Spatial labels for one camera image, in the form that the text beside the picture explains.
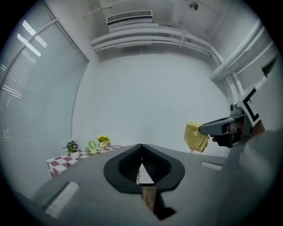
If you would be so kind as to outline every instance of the window blinds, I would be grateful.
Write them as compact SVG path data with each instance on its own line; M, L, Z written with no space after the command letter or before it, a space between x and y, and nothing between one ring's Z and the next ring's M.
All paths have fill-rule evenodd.
M1 52L1 164L26 197L51 179L46 160L60 155L59 140L70 138L87 62L42 2L19 21Z

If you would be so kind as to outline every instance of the ceiling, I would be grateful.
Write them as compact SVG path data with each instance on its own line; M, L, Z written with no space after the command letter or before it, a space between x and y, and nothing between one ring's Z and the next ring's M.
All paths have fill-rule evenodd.
M96 32L107 29L106 17L134 10L152 10L153 21L175 23L185 26L188 31L211 38L218 29L228 7L233 0L81 0L88 4L87 16L96 22ZM192 11L191 2L196 2L198 10Z

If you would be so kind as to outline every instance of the potted plant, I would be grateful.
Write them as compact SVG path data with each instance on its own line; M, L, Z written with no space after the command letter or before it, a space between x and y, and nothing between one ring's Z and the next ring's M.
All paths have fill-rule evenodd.
M80 156L78 145L75 141L71 141L67 144L68 152L72 159L77 159Z
M110 140L107 136L98 136L97 138L99 147L106 147L110 143Z

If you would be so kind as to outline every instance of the table surface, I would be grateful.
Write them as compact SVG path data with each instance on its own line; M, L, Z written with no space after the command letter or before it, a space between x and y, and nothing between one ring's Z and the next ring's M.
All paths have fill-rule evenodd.
M108 151L112 151L115 149L118 149L122 146L120 145L107 145L105 148L103 148L100 152L97 152L96 154L91 154L90 152L80 151L80 156L77 159L72 159L69 154L65 154L56 158L47 159L47 165L49 168L49 171L51 173L51 177L54 178L55 176L59 175L61 172L66 170L69 166L72 164L75 164L76 162L79 162L83 160L84 158L88 158L93 155L102 154Z

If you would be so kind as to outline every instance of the yellow cloth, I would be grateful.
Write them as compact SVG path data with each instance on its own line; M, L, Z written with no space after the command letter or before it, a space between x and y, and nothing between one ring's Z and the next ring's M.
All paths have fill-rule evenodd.
M194 150L203 152L204 149L207 147L209 136L201 134L199 132L199 127L201 125L202 124L200 123L194 122L188 122L186 125L184 140L191 149L191 153Z

